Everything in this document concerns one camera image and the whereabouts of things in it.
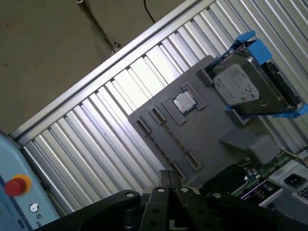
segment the cable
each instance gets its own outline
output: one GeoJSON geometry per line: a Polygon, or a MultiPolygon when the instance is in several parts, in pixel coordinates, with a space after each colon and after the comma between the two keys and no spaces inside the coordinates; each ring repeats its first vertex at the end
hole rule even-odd
{"type": "Polygon", "coordinates": [[[115,42],[113,45],[108,36],[105,34],[103,28],[100,26],[98,23],[97,19],[93,15],[91,9],[90,9],[90,4],[88,1],[85,0],[75,0],[75,2],[78,4],[79,8],[85,13],[85,15],[88,17],[90,22],[95,26],[95,28],[100,32],[102,35],[103,40],[106,42],[108,45],[109,49],[112,50],[113,52],[116,52],[117,46],[120,46],[118,43],[115,42]]]}
{"type": "Polygon", "coordinates": [[[243,166],[246,166],[246,165],[248,165],[248,164],[250,164],[250,163],[252,163],[252,160],[251,160],[251,161],[246,162],[245,164],[238,165],[238,167],[243,167],[243,166]]]}
{"type": "Polygon", "coordinates": [[[144,4],[144,9],[145,9],[145,11],[148,13],[148,15],[149,15],[150,19],[152,20],[152,22],[153,22],[153,23],[156,23],[156,21],[153,19],[151,13],[149,12],[149,10],[148,10],[148,8],[147,8],[147,6],[146,6],[146,0],[143,0],[143,4],[144,4]]]}

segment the hard drive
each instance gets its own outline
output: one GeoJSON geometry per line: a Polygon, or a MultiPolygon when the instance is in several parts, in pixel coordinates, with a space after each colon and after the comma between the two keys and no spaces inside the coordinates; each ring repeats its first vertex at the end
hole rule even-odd
{"type": "Polygon", "coordinates": [[[214,87],[240,115],[292,112],[300,103],[271,62],[259,65],[240,46],[210,70],[214,87]]]}

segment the gray plastic bracket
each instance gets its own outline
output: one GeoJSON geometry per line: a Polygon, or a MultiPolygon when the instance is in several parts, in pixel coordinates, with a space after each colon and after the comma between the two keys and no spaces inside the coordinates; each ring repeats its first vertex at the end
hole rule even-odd
{"type": "Polygon", "coordinates": [[[209,87],[213,84],[212,78],[208,75],[204,68],[201,68],[199,71],[197,71],[196,75],[201,79],[206,87],[209,87]]]}
{"type": "Polygon", "coordinates": [[[227,109],[226,114],[230,117],[234,124],[239,126],[243,126],[251,120],[251,118],[241,117],[234,109],[227,109]]]}
{"type": "Polygon", "coordinates": [[[186,122],[185,116],[177,109],[176,105],[171,99],[167,99],[162,102],[163,106],[167,109],[173,119],[177,122],[178,125],[182,125],[186,122]]]}

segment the metal panel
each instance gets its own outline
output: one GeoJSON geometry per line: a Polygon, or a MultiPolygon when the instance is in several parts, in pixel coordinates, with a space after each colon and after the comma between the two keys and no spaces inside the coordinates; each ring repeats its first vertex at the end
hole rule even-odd
{"type": "MultiPolygon", "coordinates": [[[[237,35],[254,29],[308,101],[307,9],[303,0],[188,0],[10,136],[67,212],[124,188],[140,191],[163,166],[127,116],[237,35]]],[[[307,145],[307,116],[261,120],[281,146],[307,145]]]]}
{"type": "Polygon", "coordinates": [[[62,209],[70,213],[118,191],[141,193],[158,182],[164,168],[132,130],[102,88],[24,150],[62,209]]]}

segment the screw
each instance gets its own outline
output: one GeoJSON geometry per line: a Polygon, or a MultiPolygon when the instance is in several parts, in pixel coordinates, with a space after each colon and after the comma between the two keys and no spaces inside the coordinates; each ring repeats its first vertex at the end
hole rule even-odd
{"type": "Polygon", "coordinates": [[[213,193],[213,197],[215,197],[215,198],[221,198],[222,197],[222,195],[220,194],[220,193],[213,193]]]}
{"type": "Polygon", "coordinates": [[[131,192],[129,192],[129,193],[126,194],[127,197],[133,197],[134,195],[135,195],[135,194],[134,194],[134,193],[131,193],[131,192]]]}
{"type": "Polygon", "coordinates": [[[181,188],[181,191],[184,193],[187,193],[188,192],[188,189],[186,189],[186,188],[181,188]]]}

